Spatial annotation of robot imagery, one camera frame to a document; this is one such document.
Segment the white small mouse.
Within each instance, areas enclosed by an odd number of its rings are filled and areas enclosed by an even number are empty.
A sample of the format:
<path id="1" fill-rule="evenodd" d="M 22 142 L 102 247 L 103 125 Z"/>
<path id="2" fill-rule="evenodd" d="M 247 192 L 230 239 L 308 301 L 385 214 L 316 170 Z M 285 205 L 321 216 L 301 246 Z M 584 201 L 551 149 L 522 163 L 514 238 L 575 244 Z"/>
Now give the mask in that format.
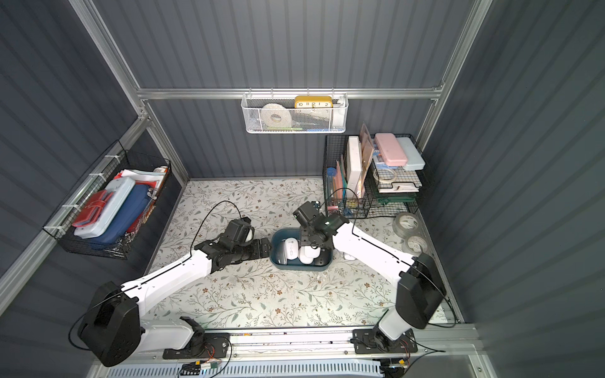
<path id="1" fill-rule="evenodd" d="M 318 258 L 321 253 L 320 247 L 302 246 L 299 248 L 299 261 L 304 265 L 311 265 L 315 258 Z"/>

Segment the white ribbed logo mouse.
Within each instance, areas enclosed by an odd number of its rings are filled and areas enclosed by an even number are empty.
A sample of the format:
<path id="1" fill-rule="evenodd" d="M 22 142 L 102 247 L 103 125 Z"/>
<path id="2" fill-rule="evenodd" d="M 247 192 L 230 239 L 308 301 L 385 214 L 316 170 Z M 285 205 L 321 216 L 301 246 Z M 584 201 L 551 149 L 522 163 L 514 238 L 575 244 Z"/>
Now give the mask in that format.
<path id="1" fill-rule="evenodd" d="M 281 243 L 280 251 L 277 253 L 277 262 L 286 266 L 290 261 L 299 257 L 299 242 L 296 238 L 284 239 Z"/>

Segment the teal plastic storage box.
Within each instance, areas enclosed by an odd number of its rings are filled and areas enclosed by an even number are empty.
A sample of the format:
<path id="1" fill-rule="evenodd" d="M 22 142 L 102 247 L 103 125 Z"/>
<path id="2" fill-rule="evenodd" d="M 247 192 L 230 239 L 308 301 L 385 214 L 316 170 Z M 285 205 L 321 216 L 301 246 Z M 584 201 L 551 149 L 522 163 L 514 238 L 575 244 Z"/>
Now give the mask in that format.
<path id="1" fill-rule="evenodd" d="M 321 272 L 332 263 L 331 248 L 305 245 L 298 228 L 282 228 L 272 237 L 269 260 L 281 270 Z"/>

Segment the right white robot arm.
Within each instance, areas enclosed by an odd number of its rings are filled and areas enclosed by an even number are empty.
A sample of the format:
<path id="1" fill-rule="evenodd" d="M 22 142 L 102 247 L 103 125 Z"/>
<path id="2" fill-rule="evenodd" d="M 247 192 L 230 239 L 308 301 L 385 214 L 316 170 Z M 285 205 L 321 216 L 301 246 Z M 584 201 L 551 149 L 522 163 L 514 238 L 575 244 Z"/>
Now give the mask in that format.
<path id="1" fill-rule="evenodd" d="M 410 329 L 425 329 L 436 309 L 447 299 L 434 259 L 414 256 L 366 234 L 341 214 L 326 216 L 318 205 L 305 202 L 293 213 L 300 225 L 304 251 L 337 250 L 369 266 L 395 287 L 395 305 L 374 327 L 380 346 L 397 341 Z"/>

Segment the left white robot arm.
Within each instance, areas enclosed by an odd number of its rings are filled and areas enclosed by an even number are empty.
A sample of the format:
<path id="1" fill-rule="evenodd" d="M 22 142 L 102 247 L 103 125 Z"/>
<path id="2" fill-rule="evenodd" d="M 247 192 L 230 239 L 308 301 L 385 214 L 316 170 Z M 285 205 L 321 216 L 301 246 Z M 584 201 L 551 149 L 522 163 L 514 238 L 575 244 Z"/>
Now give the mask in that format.
<path id="1" fill-rule="evenodd" d="M 255 238 L 247 217 L 232 220 L 225 231 L 192 247 L 187 255 L 136 280 L 104 283 L 72 330 L 105 366 L 113 367 L 139 351 L 181 350 L 200 330 L 190 321 L 159 331 L 141 318 L 175 292 L 227 266 L 269 258 L 268 238 Z"/>

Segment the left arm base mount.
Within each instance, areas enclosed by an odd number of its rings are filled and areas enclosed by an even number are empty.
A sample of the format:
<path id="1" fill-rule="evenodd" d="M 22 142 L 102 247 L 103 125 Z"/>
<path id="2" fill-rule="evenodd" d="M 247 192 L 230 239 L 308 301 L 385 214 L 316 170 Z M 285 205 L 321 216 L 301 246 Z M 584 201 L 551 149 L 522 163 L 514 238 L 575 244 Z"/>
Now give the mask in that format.
<path id="1" fill-rule="evenodd" d="M 230 334 L 226 332 L 195 334 L 184 348 L 165 349 L 162 358 L 164 360 L 223 359 L 228 356 L 229 343 Z"/>

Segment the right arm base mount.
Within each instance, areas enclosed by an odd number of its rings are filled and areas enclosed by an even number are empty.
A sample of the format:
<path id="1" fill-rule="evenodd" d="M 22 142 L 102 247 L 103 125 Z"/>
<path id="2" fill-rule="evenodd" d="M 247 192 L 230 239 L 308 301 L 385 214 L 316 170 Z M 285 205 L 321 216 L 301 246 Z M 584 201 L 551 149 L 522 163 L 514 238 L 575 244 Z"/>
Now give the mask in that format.
<path id="1" fill-rule="evenodd" d="M 411 329 L 390 340 L 379 329 L 354 329 L 349 340 L 356 354 L 413 354 L 418 351 Z"/>

